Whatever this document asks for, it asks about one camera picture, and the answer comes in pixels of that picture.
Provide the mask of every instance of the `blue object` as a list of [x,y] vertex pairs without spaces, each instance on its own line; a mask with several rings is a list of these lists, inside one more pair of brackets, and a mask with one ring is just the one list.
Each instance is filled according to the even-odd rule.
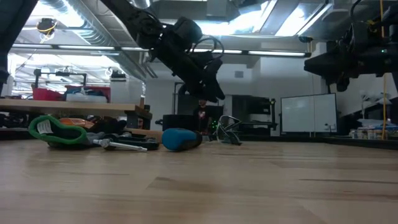
[[198,132],[170,128],[163,132],[162,142],[168,150],[178,152],[198,147],[202,142],[202,136]]

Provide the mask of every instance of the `person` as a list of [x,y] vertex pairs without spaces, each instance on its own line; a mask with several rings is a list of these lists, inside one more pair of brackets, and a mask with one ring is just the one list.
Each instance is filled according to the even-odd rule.
[[212,121],[210,108],[207,107],[206,104],[206,100],[199,100],[198,107],[193,111],[197,131],[201,132],[202,134],[208,134],[208,128],[210,127]]

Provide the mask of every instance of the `green object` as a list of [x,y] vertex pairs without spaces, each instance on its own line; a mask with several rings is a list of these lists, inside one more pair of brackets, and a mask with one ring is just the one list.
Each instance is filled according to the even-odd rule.
[[[41,133],[38,126],[47,124],[47,133]],[[87,141],[87,132],[79,126],[69,126],[62,124],[52,116],[39,116],[29,125],[29,133],[45,142],[58,142],[63,144],[81,144]]]

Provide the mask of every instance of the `robotic arm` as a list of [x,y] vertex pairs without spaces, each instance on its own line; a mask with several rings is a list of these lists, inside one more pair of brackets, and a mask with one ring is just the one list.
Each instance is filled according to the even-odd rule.
[[158,58],[171,71],[184,81],[183,89],[192,96],[217,102],[225,95],[216,79],[223,62],[221,57],[213,57],[212,51],[194,52],[196,46],[213,38],[201,39],[200,27],[190,19],[181,17],[174,25],[162,24],[151,13],[136,8],[126,0],[101,0],[126,26],[131,37],[143,49],[149,49],[151,61]]
[[[304,70],[320,75],[328,84],[336,83],[345,91],[350,78],[362,74],[398,72],[398,4],[381,16],[367,22],[356,21],[351,8],[352,24],[345,36],[329,52],[305,61]],[[381,27],[384,27],[385,38]]]

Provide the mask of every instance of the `ceiling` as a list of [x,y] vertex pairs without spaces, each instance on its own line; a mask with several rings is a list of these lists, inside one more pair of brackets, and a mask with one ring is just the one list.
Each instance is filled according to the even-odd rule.
[[[201,26],[204,34],[219,38],[225,49],[284,52],[308,51],[308,45],[299,42],[296,34],[312,36],[318,41],[340,37],[349,26],[348,9],[352,4],[351,0],[258,0],[257,4],[239,7],[245,3],[243,0],[130,0],[130,2],[141,8],[149,6],[147,10],[165,23],[174,23],[180,16],[193,19]],[[362,19],[376,15],[379,12],[374,9],[377,8],[378,2],[378,0],[364,0],[356,9],[357,16]],[[391,2],[385,1],[385,4],[388,6]],[[67,6],[64,7],[67,9],[66,12],[60,13],[53,7],[59,3]],[[43,35],[40,35],[36,29],[36,24],[44,17],[58,21],[54,35],[45,41]],[[41,0],[17,42],[136,46],[121,21],[100,0]],[[205,42],[200,47],[211,48],[211,44]],[[103,51],[12,49],[12,53],[11,58],[18,68],[15,76],[20,81],[34,78],[32,75],[29,76],[32,74],[32,67],[50,70],[63,70],[69,67],[74,70],[85,70],[89,73],[89,80],[105,84],[109,82],[109,77],[105,74],[109,67],[122,70],[144,81],[154,77],[169,78],[170,75],[169,69],[160,65],[159,61],[151,65],[144,63],[142,52],[108,55]],[[73,57],[77,60],[71,62],[70,59]],[[223,59],[223,67],[235,68],[234,65],[244,65],[250,69],[259,56],[226,55]],[[71,77],[70,80],[81,81],[78,77]],[[16,85],[21,90],[30,88],[29,84],[22,82]],[[53,87],[61,89],[63,85]]]

